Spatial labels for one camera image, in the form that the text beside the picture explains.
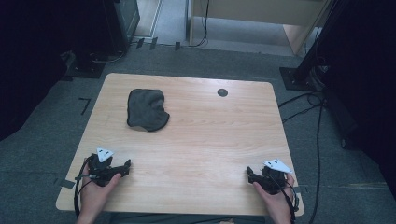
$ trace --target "finger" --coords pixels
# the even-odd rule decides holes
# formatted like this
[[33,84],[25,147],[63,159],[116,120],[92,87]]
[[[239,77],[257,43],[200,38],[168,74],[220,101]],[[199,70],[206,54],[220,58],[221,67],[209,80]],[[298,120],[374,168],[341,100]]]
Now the finger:
[[[89,174],[89,170],[88,170],[88,163],[85,164],[84,166],[84,170],[82,171],[83,175],[88,175]],[[82,177],[82,185],[87,184],[88,182],[90,182],[90,178],[87,176]]]
[[291,188],[294,185],[294,178],[291,174],[286,174],[286,181],[290,184],[289,188],[285,188],[286,193],[289,195],[290,199],[293,200],[293,193]]
[[267,199],[268,196],[270,196],[270,194],[267,193],[267,192],[262,188],[262,186],[261,186],[259,183],[253,182],[253,186],[254,186],[254,188],[256,189],[256,191],[260,194],[260,196],[262,196],[262,198],[263,198],[264,200]]
[[293,187],[294,186],[294,178],[291,174],[286,174],[286,181]]
[[111,178],[110,182],[108,182],[108,184],[106,185],[107,192],[113,190],[119,184],[120,179],[121,179],[121,174],[114,175]]

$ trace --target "black circular marker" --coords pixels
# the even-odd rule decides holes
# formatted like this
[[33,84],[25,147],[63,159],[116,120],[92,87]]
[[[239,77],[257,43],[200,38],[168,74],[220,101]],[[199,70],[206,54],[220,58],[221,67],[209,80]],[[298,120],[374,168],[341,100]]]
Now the black circular marker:
[[221,97],[225,97],[225,96],[228,95],[228,92],[226,90],[224,90],[224,89],[219,89],[218,90],[218,95],[221,96]]

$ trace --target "black controller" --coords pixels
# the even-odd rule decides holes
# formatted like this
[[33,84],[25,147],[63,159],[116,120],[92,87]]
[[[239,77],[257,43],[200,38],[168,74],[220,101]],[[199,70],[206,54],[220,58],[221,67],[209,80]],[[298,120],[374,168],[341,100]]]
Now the black controller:
[[255,175],[253,170],[247,167],[247,175],[247,180],[250,184],[253,184],[253,182],[259,183],[269,194],[279,193],[286,185],[285,173],[273,170],[268,166],[264,166],[262,169],[262,176]]
[[123,166],[111,167],[113,157],[108,158],[103,162],[99,162],[97,154],[92,154],[91,159],[88,162],[90,167],[90,179],[92,179],[97,185],[103,187],[106,182],[110,181],[111,178],[116,174],[121,174],[124,177],[129,174],[129,168],[131,167],[131,160],[125,162]]

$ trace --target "wooden board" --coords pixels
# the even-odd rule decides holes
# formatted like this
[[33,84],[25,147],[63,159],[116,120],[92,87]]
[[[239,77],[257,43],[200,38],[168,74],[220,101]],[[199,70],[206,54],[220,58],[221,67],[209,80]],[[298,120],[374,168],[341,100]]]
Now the wooden board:
[[[312,30],[325,14],[331,0],[212,0],[208,17],[238,21],[283,24],[294,54],[298,54]],[[190,45],[193,40],[193,17],[204,17],[207,0],[192,0]]]
[[[170,114],[164,128],[146,133],[126,124],[133,89],[163,91]],[[218,96],[218,89],[228,95]],[[293,169],[274,90],[266,82],[110,74],[66,179],[74,180],[97,147],[115,152],[113,166],[133,162],[107,211],[265,215],[247,167],[258,173],[263,161],[279,158]],[[73,193],[61,190],[58,209],[74,209]]]

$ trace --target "human hand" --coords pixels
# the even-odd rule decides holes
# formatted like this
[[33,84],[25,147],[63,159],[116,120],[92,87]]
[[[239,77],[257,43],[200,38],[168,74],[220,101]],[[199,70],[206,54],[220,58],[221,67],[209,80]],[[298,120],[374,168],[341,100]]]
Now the human hand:
[[[84,167],[83,174],[87,175],[88,173],[87,164]],[[91,180],[89,177],[84,176],[82,178],[82,186],[86,186],[80,193],[81,211],[76,222],[77,224],[93,223],[96,220],[105,207],[108,195],[118,185],[120,179],[121,174],[116,174],[106,186],[100,187],[94,182],[90,183]]]
[[[286,181],[290,184],[290,186],[293,186],[294,179],[291,174],[286,174]],[[288,203],[286,202],[285,195],[282,192],[271,195],[267,193],[257,182],[254,182],[253,186],[264,200],[265,206],[271,219],[276,224],[290,223],[290,208]],[[284,191],[289,196],[290,200],[293,201],[293,193],[291,191],[291,188],[286,187],[284,188]]]

